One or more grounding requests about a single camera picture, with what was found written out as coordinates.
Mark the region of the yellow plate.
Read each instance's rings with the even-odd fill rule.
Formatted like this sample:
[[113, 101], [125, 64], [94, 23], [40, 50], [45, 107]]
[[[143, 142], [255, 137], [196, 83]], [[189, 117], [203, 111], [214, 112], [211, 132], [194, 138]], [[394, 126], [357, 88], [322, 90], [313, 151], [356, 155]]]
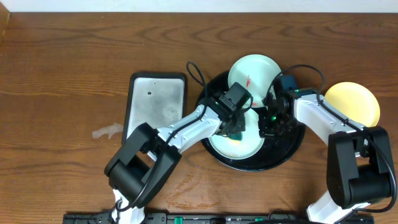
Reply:
[[376, 97], [358, 83], [337, 83], [326, 92], [325, 99], [357, 123], [373, 127], [379, 122], [381, 110]]

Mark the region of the green scrubbing sponge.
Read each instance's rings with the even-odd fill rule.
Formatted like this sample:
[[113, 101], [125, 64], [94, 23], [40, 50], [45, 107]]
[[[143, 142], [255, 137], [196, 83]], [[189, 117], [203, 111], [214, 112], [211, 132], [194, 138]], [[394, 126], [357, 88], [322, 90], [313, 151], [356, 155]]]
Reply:
[[229, 133], [226, 135], [226, 138], [230, 144], [240, 144], [243, 140], [242, 133]]

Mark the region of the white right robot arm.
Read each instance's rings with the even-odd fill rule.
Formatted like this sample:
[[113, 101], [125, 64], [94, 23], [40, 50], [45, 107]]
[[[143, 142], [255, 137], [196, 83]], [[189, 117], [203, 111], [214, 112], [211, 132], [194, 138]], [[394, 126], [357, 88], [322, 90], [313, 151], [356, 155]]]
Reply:
[[385, 129], [350, 120], [311, 88], [269, 93], [262, 102], [271, 134], [305, 125], [328, 147], [327, 191], [307, 207], [311, 222], [343, 223], [355, 213], [384, 213], [394, 206], [397, 180]]

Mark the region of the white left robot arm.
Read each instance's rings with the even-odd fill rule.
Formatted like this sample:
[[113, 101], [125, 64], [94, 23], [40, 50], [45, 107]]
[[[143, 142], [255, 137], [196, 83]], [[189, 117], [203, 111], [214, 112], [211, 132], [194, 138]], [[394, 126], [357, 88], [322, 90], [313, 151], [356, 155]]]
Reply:
[[195, 111], [161, 128], [140, 124], [104, 169], [115, 196], [115, 223], [142, 223], [144, 207], [159, 193], [189, 147], [234, 124], [249, 93], [205, 96]]

